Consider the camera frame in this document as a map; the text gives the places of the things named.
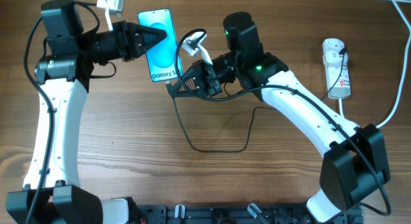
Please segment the blue Galaxy smartphone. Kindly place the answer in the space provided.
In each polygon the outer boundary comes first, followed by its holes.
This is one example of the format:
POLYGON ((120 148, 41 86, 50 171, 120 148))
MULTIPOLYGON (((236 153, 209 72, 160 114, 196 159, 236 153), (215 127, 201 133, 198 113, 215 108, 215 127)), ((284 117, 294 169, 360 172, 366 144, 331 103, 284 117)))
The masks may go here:
POLYGON ((140 25, 166 32, 166 38, 146 52, 151 81, 161 82, 177 78, 174 62, 177 39, 170 10, 164 8, 139 12, 137 19, 140 25))

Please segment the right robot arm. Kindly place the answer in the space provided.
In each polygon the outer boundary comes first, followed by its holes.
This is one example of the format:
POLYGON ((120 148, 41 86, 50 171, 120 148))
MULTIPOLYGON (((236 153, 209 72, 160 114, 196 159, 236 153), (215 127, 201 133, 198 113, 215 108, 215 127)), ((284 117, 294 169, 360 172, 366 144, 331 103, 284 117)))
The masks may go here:
POLYGON ((390 170, 380 130, 374 125, 360 127, 336 113, 308 91, 284 62, 264 52, 249 13, 228 15, 223 28, 229 52, 214 59, 202 47, 204 29, 181 38, 177 49, 201 53, 203 58, 178 73, 175 84, 168 84, 170 96, 217 102, 223 84, 239 81, 244 94, 254 94, 285 115, 322 157, 320 190, 305 203, 303 223, 329 223, 363 205, 374 191, 387 199, 384 185, 390 170))

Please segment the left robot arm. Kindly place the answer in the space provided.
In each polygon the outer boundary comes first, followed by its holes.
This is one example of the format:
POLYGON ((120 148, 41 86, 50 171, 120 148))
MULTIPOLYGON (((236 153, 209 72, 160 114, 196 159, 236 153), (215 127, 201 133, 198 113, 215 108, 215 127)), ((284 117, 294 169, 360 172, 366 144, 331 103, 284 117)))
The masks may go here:
POLYGON ((135 60, 163 41, 164 30, 132 22, 110 22, 109 30, 85 31, 76 0, 41 6, 43 55, 28 79, 39 94, 33 158, 22 189, 6 197, 17 223, 146 223, 130 197, 106 201, 84 190, 78 175, 78 137, 95 64, 135 60))

